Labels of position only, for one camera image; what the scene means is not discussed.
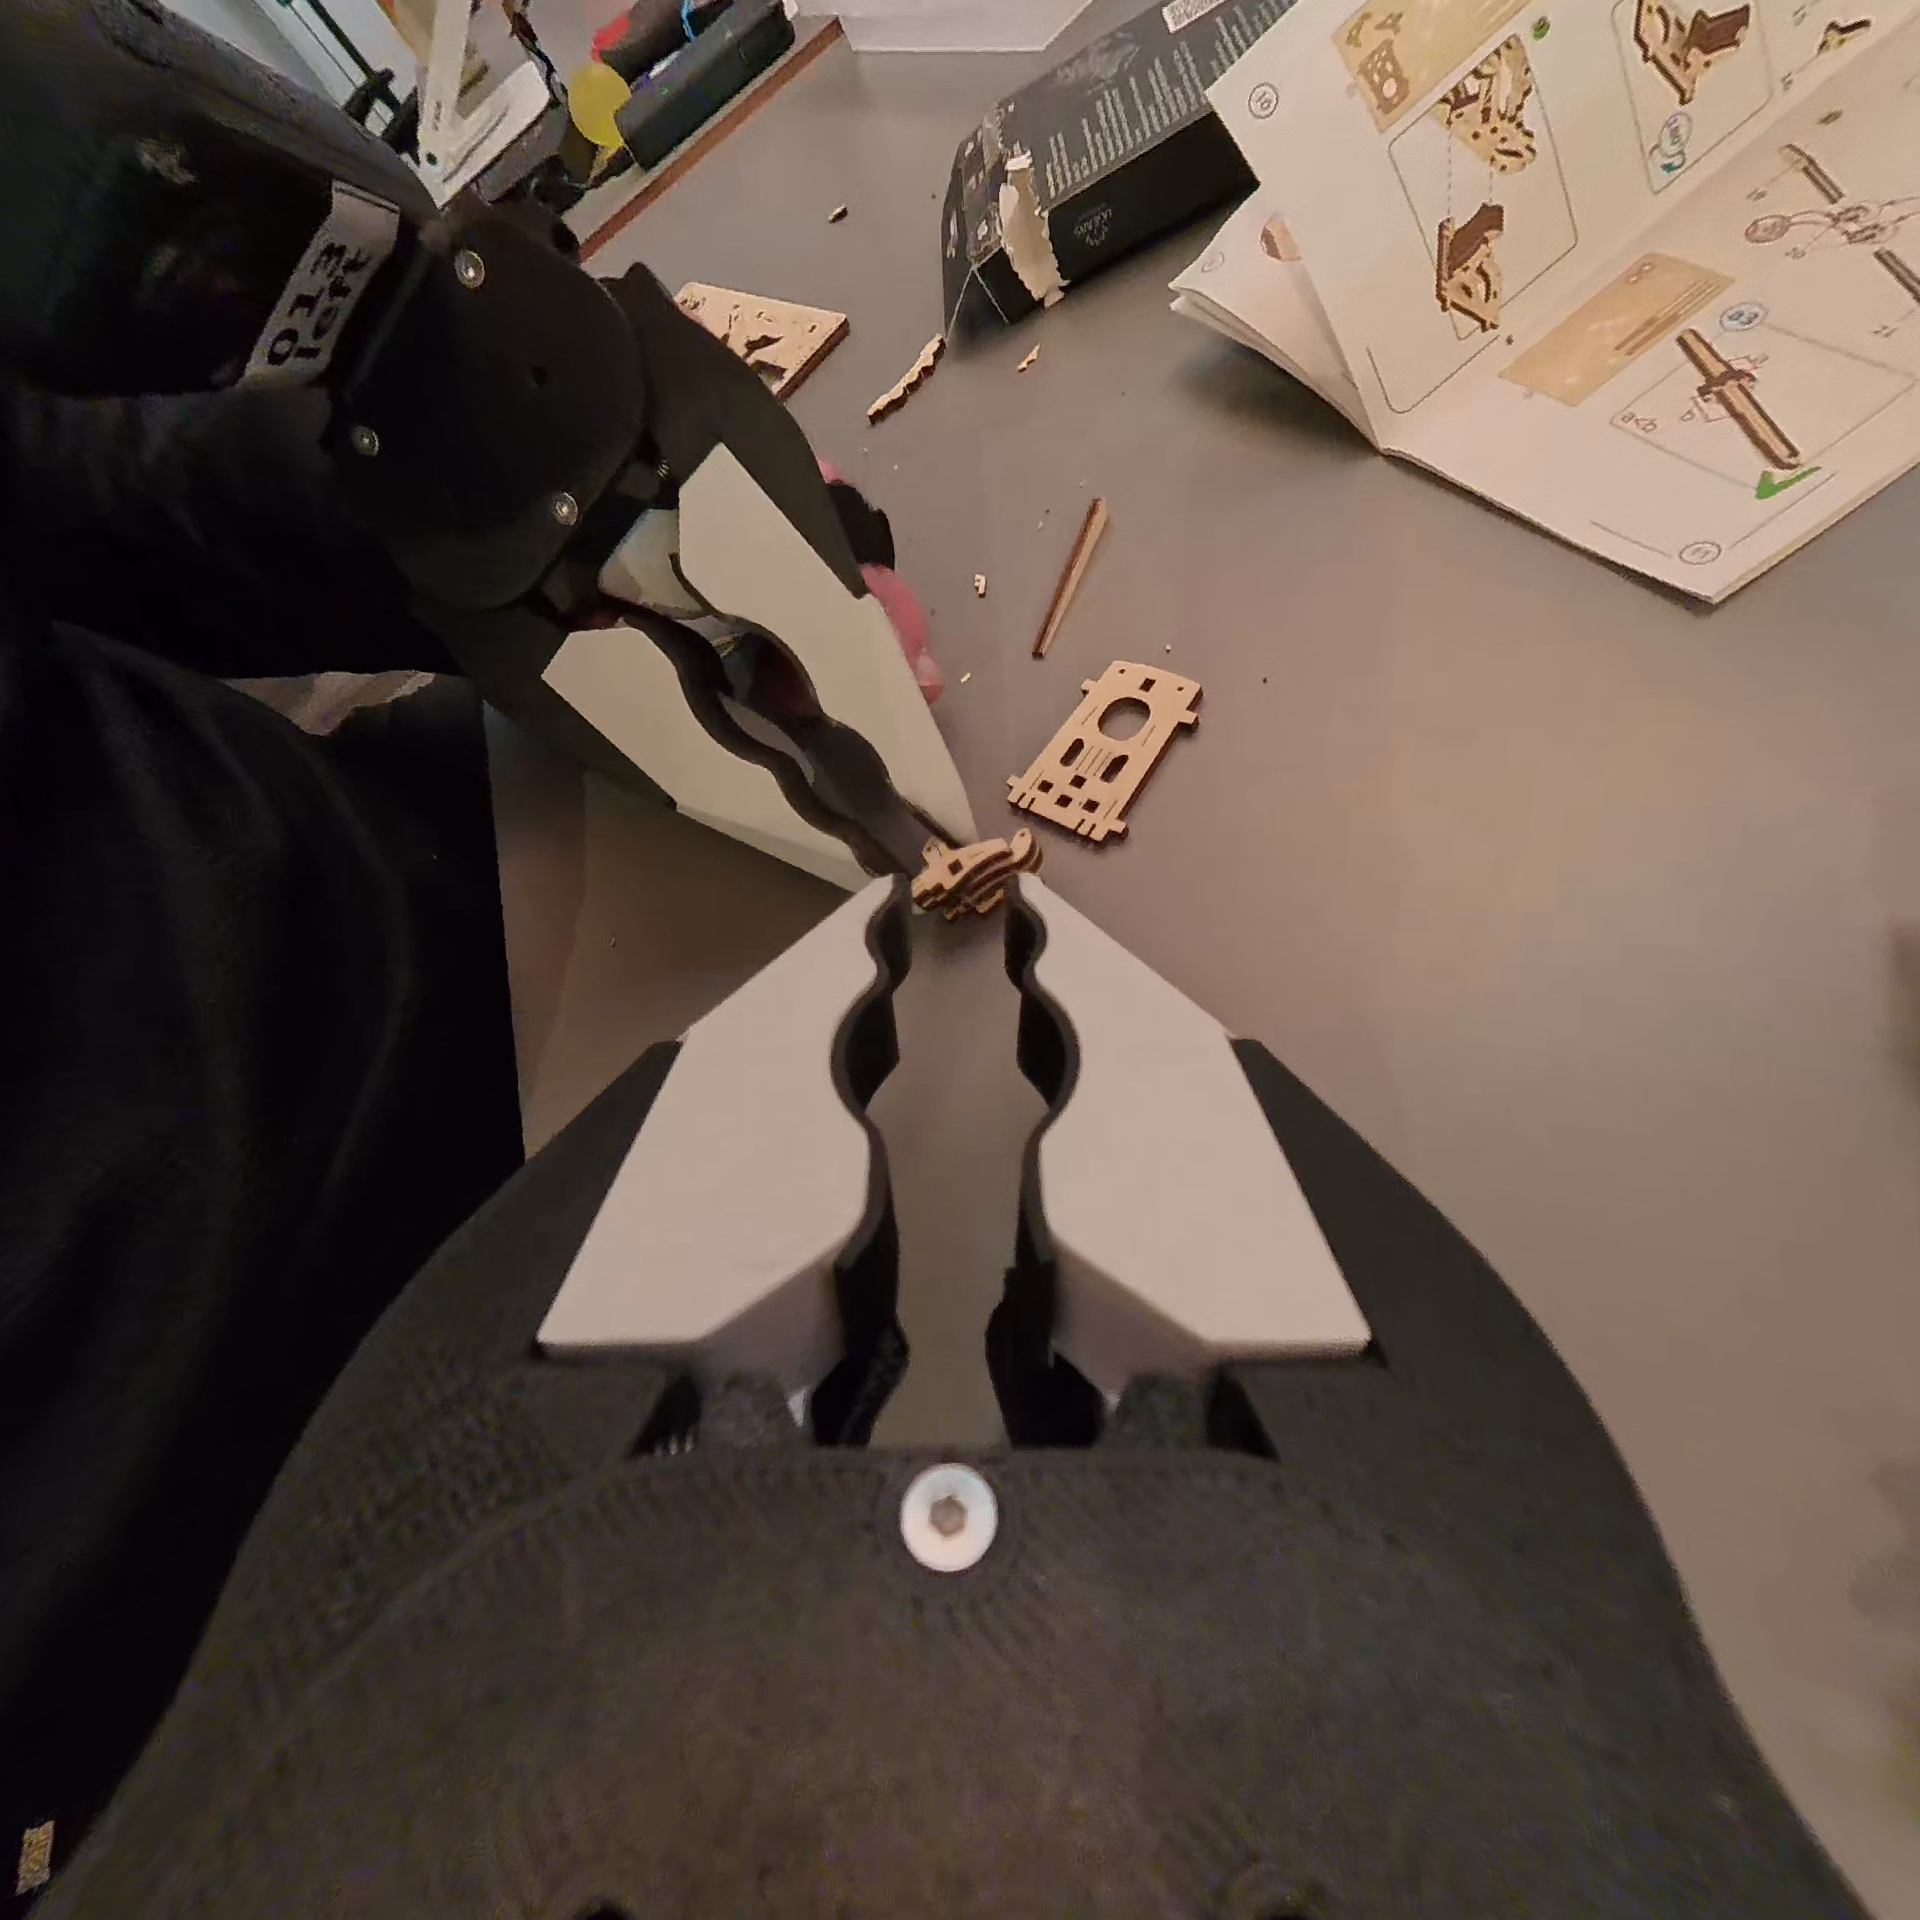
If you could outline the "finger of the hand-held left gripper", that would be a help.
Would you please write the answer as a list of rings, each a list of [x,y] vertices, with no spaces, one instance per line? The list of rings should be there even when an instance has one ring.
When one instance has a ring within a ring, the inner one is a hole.
[[[616,510],[598,599],[683,617],[718,646],[746,629],[776,638],[920,811],[920,862],[931,838],[977,840],[965,779],[861,577],[802,426],[647,269],[602,288],[638,343],[637,466],[654,493]]]
[[[602,598],[450,614],[449,649],[488,702],[581,767],[840,889],[910,877],[921,817],[875,749],[821,706],[801,664],[746,629]]]

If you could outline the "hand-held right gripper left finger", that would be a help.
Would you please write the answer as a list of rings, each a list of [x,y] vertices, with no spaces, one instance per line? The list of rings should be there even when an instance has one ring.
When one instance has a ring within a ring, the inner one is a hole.
[[[871,1441],[907,1362],[871,1118],[907,969],[907,883],[874,880],[683,1034],[542,1355],[656,1360],[699,1389],[760,1376],[819,1446]]]

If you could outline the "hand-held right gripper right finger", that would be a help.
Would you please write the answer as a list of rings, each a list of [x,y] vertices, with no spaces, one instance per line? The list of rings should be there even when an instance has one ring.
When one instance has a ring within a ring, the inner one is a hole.
[[[1375,1334],[1230,1030],[1043,880],[1006,905],[1043,1115],[987,1326],[1006,1439],[1077,1450],[1144,1379],[1357,1360]]]

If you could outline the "small wooden model part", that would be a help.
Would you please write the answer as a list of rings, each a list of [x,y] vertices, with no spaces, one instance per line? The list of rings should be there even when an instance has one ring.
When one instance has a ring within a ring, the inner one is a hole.
[[[1006,898],[1006,889],[1023,873],[1037,873],[1045,851],[1031,830],[994,838],[967,847],[951,847],[931,838],[921,851],[920,873],[910,883],[910,902],[923,914],[961,921],[985,917]]]

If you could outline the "person's left hand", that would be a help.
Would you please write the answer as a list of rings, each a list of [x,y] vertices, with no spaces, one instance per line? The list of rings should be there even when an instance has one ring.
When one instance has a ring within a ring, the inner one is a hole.
[[[833,505],[853,549],[861,577],[890,617],[899,649],[923,702],[935,706],[945,694],[945,672],[931,651],[923,603],[897,567],[893,521],[837,466],[819,463],[819,469],[833,495]]]

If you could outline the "thin wooden stick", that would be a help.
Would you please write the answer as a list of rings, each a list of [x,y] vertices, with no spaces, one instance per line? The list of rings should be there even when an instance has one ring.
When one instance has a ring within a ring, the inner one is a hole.
[[[1031,657],[1043,661],[1049,655],[1053,642],[1059,638],[1071,611],[1072,602],[1080,594],[1098,546],[1107,536],[1112,521],[1109,502],[1104,496],[1094,496],[1089,504],[1089,512],[1082,520],[1082,527],[1072,541],[1072,549],[1064,565],[1064,575],[1047,602],[1047,611],[1040,625],[1038,635],[1034,638]]]

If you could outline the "flat wooden plate with holes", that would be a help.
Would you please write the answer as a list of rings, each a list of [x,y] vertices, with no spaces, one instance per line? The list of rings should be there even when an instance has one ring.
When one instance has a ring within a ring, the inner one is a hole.
[[[1169,749],[1198,725],[1206,689],[1163,666],[1113,661],[1082,686],[1071,717],[1006,800],[1094,847],[1130,832],[1130,808]]]

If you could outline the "jagged wooden strip piece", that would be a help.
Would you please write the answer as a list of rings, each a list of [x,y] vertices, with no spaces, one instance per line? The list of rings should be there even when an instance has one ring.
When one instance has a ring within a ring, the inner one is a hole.
[[[905,373],[902,373],[902,378],[870,406],[870,426],[878,426],[890,416],[897,416],[928,385],[938,366],[945,361],[945,352],[946,336],[938,331]]]

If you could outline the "wooden laser-cut sheet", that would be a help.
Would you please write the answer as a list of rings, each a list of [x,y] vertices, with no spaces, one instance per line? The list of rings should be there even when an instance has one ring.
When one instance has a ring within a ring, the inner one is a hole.
[[[750,295],[709,281],[683,283],[678,306],[729,347],[781,401],[789,401],[851,329],[842,311]]]

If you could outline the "long black case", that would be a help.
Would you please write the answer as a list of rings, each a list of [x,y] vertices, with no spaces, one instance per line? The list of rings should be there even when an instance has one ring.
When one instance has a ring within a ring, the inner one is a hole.
[[[629,82],[618,143],[654,169],[797,41],[784,3],[637,6],[602,55]]]

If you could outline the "black cardboard box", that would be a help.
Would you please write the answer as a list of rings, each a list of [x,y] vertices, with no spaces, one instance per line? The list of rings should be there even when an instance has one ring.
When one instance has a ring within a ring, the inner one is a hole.
[[[1155,6],[999,102],[951,158],[951,342],[1055,306],[1115,261],[1245,201],[1256,177],[1209,87],[1290,3]]]

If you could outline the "white instruction booklet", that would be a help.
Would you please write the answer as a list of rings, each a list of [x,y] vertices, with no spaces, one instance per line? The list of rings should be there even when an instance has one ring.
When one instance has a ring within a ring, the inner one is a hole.
[[[1295,6],[1170,283],[1384,456],[1720,603],[1918,459],[1917,3]]]

